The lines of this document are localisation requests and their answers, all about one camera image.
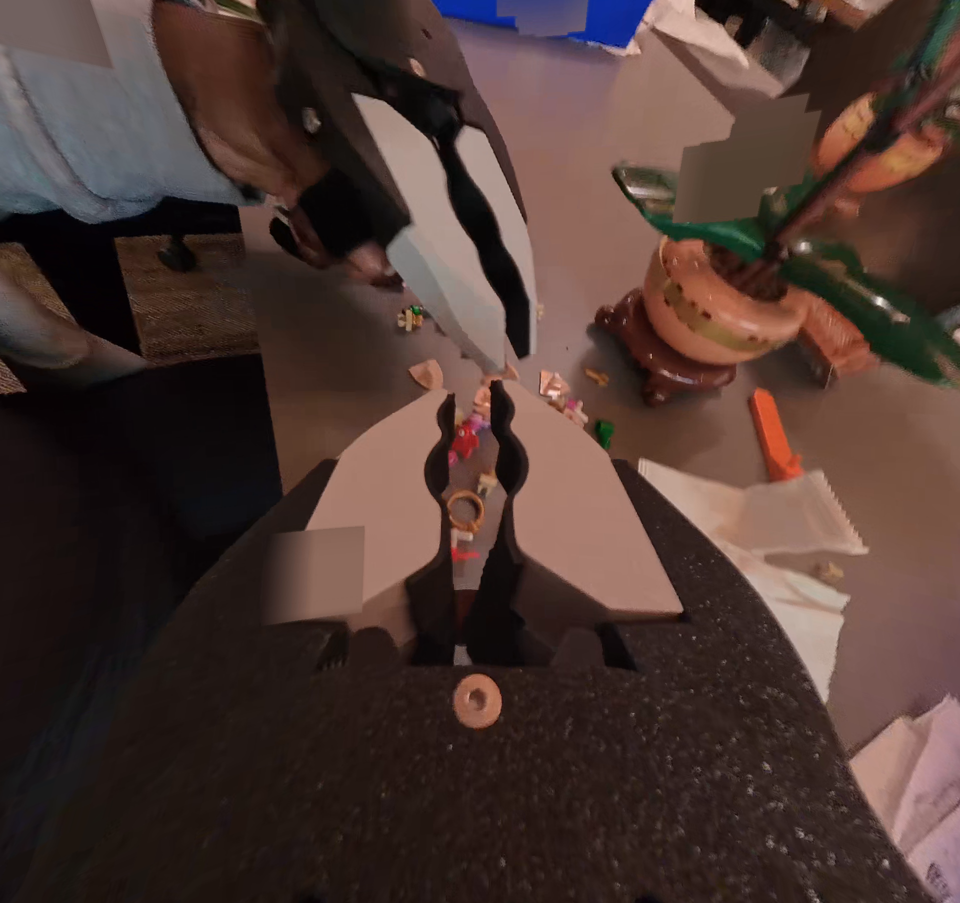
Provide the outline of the white crumpled paper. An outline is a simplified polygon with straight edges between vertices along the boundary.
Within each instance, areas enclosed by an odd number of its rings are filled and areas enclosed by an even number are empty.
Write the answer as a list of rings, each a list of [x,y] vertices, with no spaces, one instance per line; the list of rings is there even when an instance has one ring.
[[[703,10],[695,0],[652,0],[633,36],[640,45],[642,35],[656,32],[680,43],[726,59],[741,69],[748,69],[751,60],[746,52]]]

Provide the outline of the clear plastic bags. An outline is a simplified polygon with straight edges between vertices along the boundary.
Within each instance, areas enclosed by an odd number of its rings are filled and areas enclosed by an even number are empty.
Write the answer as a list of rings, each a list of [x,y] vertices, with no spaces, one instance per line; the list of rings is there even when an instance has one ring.
[[[821,470],[743,488],[649,458],[637,471],[701,533],[756,557],[869,553]]]

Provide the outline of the crumpled white paper bag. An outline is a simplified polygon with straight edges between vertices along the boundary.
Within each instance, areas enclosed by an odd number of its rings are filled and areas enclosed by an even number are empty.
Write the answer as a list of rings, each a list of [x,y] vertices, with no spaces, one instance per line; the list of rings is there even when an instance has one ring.
[[[721,542],[719,548],[773,614],[826,704],[851,597],[813,576],[772,565],[734,545]]]

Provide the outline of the toy brick orchid plant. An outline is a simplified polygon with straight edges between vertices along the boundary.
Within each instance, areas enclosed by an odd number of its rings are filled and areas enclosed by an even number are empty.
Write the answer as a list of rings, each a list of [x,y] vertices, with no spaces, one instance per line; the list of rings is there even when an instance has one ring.
[[[836,367],[872,353],[958,386],[958,343],[934,316],[822,239],[823,221],[914,179],[958,146],[958,0],[937,0],[918,43],[813,139],[807,93],[743,108],[725,140],[680,169],[611,176],[659,234],[641,286],[597,310],[645,373],[649,406],[726,387],[741,364],[815,329]]]

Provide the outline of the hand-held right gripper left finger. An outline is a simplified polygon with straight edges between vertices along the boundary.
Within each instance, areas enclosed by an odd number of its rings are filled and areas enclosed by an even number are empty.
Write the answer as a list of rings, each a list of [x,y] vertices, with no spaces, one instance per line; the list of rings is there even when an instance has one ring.
[[[357,437],[335,461],[306,524],[314,546],[311,616],[354,632],[381,628],[401,650],[415,641],[405,584],[449,545],[427,463],[441,447],[451,393],[428,391]]]

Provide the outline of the printed white paper sheets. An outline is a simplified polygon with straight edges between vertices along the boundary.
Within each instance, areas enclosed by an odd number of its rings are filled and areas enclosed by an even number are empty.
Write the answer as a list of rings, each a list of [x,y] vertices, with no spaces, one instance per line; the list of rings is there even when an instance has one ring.
[[[959,701],[897,717],[850,761],[873,813],[934,901],[959,900]]]

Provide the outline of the person's left forearm grey sleeve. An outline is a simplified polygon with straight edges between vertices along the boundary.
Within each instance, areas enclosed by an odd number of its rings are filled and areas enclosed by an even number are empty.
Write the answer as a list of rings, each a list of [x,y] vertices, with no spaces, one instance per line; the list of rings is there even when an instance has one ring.
[[[213,165],[157,49],[159,1],[90,0],[112,68],[1,48],[2,219],[60,210],[95,225],[167,199],[257,205]]]

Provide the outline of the orange brick separator tool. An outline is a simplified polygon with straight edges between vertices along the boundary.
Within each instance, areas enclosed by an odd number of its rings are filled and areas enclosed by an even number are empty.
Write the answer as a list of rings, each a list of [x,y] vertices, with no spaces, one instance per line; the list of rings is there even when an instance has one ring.
[[[787,482],[805,475],[802,461],[792,450],[773,395],[758,387],[749,398],[750,417],[771,482]]]

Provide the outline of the person's left hand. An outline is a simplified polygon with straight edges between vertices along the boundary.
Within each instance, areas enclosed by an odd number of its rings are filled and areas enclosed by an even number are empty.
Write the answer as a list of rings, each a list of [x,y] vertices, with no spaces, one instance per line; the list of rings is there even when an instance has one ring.
[[[297,206],[330,162],[278,100],[267,31],[174,0],[156,0],[151,18],[166,77],[209,161],[283,207],[300,259],[320,270],[333,266],[337,257]]]

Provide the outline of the grey desk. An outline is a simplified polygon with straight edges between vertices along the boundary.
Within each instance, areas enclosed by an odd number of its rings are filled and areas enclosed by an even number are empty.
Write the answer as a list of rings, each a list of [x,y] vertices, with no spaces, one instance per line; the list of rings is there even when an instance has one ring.
[[[611,450],[747,487],[765,477],[748,399],[774,395],[794,450],[822,469],[870,551],[839,560],[850,596],[829,711],[855,752],[895,717],[958,697],[958,394],[893,367],[820,389],[785,347],[738,371],[718,395],[642,402],[642,378],[589,326],[642,283],[657,235],[618,191],[621,160],[675,167],[689,145],[734,121],[658,41],[640,56],[454,26],[508,145],[526,206],[543,306],[534,357],[511,362],[533,389],[541,370],[570,383]],[[481,373],[432,325],[400,333],[397,294],[288,257],[251,258],[254,308],[282,489],[293,489],[372,424],[415,399],[408,368],[435,359],[458,405]],[[605,372],[601,388],[584,368]]]

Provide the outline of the red toy brick piece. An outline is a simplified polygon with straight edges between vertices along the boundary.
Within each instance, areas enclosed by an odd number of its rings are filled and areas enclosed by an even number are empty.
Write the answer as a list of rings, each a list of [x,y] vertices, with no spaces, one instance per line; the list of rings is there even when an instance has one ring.
[[[458,416],[455,420],[453,440],[448,451],[448,462],[455,466],[468,460],[479,446],[480,433],[489,427],[489,421],[480,413]]]

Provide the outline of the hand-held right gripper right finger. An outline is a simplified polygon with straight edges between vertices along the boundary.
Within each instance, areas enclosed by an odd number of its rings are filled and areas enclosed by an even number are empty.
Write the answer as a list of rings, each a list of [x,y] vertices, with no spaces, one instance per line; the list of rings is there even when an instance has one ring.
[[[620,628],[682,602],[609,455],[515,381],[491,385],[498,530],[464,617],[476,665],[634,665]]]

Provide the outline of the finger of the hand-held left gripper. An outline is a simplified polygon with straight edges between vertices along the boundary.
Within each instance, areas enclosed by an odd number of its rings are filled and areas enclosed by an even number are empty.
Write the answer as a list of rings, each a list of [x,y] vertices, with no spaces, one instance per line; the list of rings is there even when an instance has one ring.
[[[496,222],[503,262],[499,274],[489,274],[487,279],[503,304],[507,338],[517,357],[531,357],[537,349],[539,300],[533,248],[522,207],[481,129],[463,127],[456,139],[456,152]]]
[[[386,246],[391,265],[481,369],[504,369],[508,347],[518,356],[507,337],[505,309],[488,279],[503,263],[497,223],[456,151],[458,134],[470,125],[453,113],[452,133],[431,139],[385,100],[354,94],[353,102],[406,214]]]

